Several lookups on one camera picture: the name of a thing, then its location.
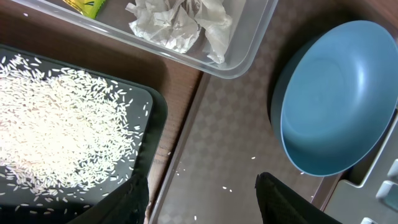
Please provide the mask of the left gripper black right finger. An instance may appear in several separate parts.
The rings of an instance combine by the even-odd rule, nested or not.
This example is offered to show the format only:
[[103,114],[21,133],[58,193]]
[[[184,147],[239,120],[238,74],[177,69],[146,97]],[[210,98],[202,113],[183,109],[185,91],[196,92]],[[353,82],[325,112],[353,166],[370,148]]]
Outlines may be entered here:
[[264,224],[337,224],[269,172],[256,177],[256,197]]

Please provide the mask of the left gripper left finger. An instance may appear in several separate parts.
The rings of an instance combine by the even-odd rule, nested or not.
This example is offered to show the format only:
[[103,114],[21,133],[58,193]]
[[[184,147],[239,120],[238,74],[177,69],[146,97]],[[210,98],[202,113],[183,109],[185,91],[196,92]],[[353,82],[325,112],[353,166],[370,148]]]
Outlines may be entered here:
[[143,224],[149,203],[147,177],[134,174],[100,203],[74,218],[72,224]]

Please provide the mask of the dark blue plate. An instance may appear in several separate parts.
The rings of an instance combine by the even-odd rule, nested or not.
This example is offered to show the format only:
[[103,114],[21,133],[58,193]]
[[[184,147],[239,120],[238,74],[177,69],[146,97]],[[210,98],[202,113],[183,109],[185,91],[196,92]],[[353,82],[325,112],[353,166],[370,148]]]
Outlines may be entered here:
[[380,140],[397,104],[397,44],[371,21],[312,38],[275,85],[271,125],[291,163],[317,177],[355,165]]

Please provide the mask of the white paper napkin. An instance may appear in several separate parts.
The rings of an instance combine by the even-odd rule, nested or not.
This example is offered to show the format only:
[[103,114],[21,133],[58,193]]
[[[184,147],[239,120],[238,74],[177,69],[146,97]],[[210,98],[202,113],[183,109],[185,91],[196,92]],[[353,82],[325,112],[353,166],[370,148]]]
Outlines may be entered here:
[[135,21],[129,23],[133,34],[166,49],[185,54],[195,44],[200,32],[210,43],[207,57],[223,63],[229,46],[233,19],[220,0],[136,0],[126,10]]

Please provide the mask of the foil snack wrapper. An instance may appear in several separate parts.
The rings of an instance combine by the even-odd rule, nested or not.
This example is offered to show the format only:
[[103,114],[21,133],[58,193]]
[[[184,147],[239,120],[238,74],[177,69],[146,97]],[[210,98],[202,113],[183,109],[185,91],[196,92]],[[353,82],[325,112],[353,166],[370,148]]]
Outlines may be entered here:
[[95,19],[106,0],[63,0],[81,15]]

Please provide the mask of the grey dishwasher rack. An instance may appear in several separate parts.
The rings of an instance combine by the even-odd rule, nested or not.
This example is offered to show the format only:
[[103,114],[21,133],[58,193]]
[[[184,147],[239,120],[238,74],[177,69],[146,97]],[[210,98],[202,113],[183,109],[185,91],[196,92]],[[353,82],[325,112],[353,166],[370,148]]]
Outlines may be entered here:
[[360,184],[337,183],[324,212],[340,223],[397,223],[397,117]]

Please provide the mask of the brown serving tray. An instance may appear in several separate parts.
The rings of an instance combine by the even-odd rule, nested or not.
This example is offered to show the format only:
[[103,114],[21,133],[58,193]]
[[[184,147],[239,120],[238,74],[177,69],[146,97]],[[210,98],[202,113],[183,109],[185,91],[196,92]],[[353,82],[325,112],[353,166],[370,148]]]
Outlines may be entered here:
[[280,0],[246,73],[201,79],[149,221],[260,223],[254,186],[263,172],[324,208],[339,176],[312,177],[288,160],[269,120],[277,76],[303,44],[344,22],[373,21],[396,36],[396,9],[396,1]]

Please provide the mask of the clear plastic bin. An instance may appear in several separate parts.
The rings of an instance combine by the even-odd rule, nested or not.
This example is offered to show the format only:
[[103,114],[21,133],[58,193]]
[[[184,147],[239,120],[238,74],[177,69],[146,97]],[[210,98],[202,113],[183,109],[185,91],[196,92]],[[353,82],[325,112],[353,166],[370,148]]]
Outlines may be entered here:
[[224,1],[225,11],[233,18],[233,23],[225,61],[218,64],[207,56],[210,45],[204,33],[185,54],[136,37],[128,26],[134,16],[125,10],[127,1],[106,1],[95,19],[81,15],[63,1],[16,1],[125,44],[226,79],[239,77],[249,69],[277,5],[277,1]]

